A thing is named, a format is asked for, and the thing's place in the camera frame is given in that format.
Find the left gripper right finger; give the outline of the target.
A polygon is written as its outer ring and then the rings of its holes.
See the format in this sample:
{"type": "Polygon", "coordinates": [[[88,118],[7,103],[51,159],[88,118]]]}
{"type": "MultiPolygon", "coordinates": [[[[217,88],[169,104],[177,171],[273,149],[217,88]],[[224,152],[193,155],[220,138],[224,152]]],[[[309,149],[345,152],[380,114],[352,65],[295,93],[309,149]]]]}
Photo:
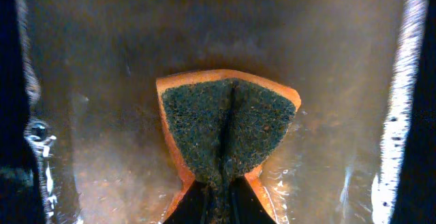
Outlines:
{"type": "Polygon", "coordinates": [[[244,177],[230,183],[231,224],[275,224],[244,177]]]}

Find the orange green sponge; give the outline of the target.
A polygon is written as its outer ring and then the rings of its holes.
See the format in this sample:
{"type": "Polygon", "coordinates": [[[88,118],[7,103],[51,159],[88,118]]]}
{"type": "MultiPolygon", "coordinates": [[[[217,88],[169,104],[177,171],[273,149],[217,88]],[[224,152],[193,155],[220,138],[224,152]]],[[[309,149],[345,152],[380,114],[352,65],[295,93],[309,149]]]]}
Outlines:
{"type": "Polygon", "coordinates": [[[230,183],[244,177],[277,222],[260,174],[300,107],[298,92],[230,69],[158,78],[156,89],[163,134],[183,184],[164,220],[196,180],[213,192],[210,223],[230,223],[230,183]]]}

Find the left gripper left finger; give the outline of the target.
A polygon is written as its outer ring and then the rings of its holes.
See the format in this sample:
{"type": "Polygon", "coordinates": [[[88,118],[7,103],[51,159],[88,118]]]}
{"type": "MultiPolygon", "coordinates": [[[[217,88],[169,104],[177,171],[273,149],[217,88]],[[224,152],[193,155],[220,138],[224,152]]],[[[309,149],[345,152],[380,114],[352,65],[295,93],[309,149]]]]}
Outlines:
{"type": "Polygon", "coordinates": [[[207,184],[195,180],[163,224],[209,224],[212,196],[213,192],[207,184]]]}

